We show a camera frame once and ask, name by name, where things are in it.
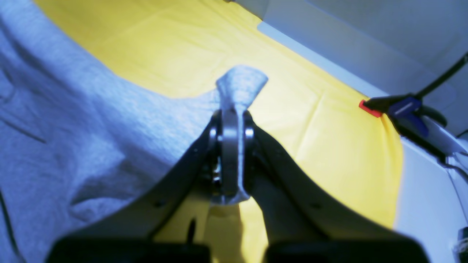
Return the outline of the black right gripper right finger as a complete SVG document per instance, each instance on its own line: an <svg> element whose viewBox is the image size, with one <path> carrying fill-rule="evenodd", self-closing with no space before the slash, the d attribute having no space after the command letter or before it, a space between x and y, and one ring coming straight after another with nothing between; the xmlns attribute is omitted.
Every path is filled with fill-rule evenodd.
<svg viewBox="0 0 468 263"><path fill-rule="evenodd" d="M248 111L242 120L245 187L262 210L270 248L320 251L399 240L318 186Z"/></svg>

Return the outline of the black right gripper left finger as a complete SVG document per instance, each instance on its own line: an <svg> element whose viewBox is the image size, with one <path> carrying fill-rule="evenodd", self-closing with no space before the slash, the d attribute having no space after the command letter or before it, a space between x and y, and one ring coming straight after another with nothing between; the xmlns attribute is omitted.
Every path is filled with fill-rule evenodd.
<svg viewBox="0 0 468 263"><path fill-rule="evenodd" d="M122 210L55 243L55 252L209 252L203 240L221 110L165 178Z"/></svg>

